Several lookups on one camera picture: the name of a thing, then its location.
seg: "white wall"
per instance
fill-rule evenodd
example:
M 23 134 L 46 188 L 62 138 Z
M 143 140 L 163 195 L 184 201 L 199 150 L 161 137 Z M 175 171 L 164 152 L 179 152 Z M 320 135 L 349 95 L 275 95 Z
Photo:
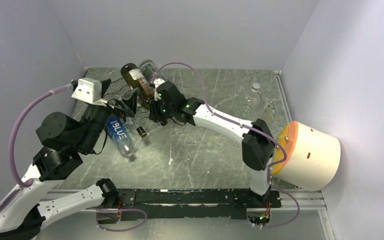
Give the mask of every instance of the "white wall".
M 69 36 L 47 0 L 0 0 L 0 200 L 14 187 L 8 140 L 19 114 L 34 99 L 84 74 Z M 15 142 L 15 159 L 24 174 L 42 145 L 35 130 L 48 114 L 70 114 L 68 92 L 35 107 Z
M 337 136 L 338 240 L 384 239 L 384 0 L 320 0 L 283 71 L 292 117 Z
M 318 0 L 51 0 L 88 67 L 281 69 Z

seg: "wine bottle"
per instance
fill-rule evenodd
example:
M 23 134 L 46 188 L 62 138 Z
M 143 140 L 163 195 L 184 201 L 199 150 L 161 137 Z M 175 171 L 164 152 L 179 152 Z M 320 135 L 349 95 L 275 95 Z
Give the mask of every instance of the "wine bottle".
M 132 90 L 139 88 L 139 103 L 144 109 L 149 110 L 149 100 L 154 98 L 154 89 L 150 87 L 142 72 L 134 63 L 128 63 L 121 68 L 120 73 Z

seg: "clear glass bottle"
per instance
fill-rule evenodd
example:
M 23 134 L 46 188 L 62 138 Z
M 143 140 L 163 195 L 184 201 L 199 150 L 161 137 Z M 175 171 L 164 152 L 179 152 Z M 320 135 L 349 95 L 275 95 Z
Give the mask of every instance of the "clear glass bottle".
M 149 84 L 154 84 L 154 81 L 151 81 L 152 77 L 157 72 L 157 70 L 160 69 L 159 67 L 157 67 L 155 62 L 149 59 L 144 60 L 139 64 L 138 68 L 142 72 L 145 79 L 149 82 Z M 160 78 L 166 82 L 169 81 L 169 79 L 166 77 L 166 75 L 164 75 L 162 71 L 159 72 L 158 75 L 155 77 L 155 79 L 157 78 Z
M 260 84 L 254 82 L 251 89 L 239 98 L 236 117 L 251 121 L 257 119 L 260 106 L 260 88 Z
M 117 117 L 110 117 L 106 122 L 106 132 L 120 154 L 124 157 L 128 157 L 133 151 L 132 139 L 126 131 L 126 128 L 123 126 L 123 122 Z

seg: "plastic water bottle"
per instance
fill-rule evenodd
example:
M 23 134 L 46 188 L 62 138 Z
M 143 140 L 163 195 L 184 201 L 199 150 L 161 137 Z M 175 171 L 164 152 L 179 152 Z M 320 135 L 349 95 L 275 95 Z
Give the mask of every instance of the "plastic water bottle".
M 255 120 L 260 106 L 260 84 L 254 82 L 252 88 L 240 98 L 236 116 L 244 120 Z
M 120 119 L 111 116 L 106 122 L 106 132 L 121 155 L 127 157 L 133 151 L 132 139 Z

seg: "orange lid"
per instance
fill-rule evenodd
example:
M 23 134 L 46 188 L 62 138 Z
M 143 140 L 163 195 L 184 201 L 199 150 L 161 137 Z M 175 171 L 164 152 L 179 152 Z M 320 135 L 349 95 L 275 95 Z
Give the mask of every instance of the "orange lid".
M 282 132 L 280 132 L 280 136 L 278 142 L 286 151 L 286 160 L 282 163 L 275 164 L 273 166 L 273 170 L 271 173 L 273 175 L 278 174 L 288 163 L 291 158 L 292 153 L 294 152 L 295 143 L 297 142 L 298 137 L 298 122 L 292 121 L 288 125 L 286 125 Z M 273 162 L 279 162 L 284 158 L 284 154 L 280 148 L 276 148 L 274 150 L 274 160 Z

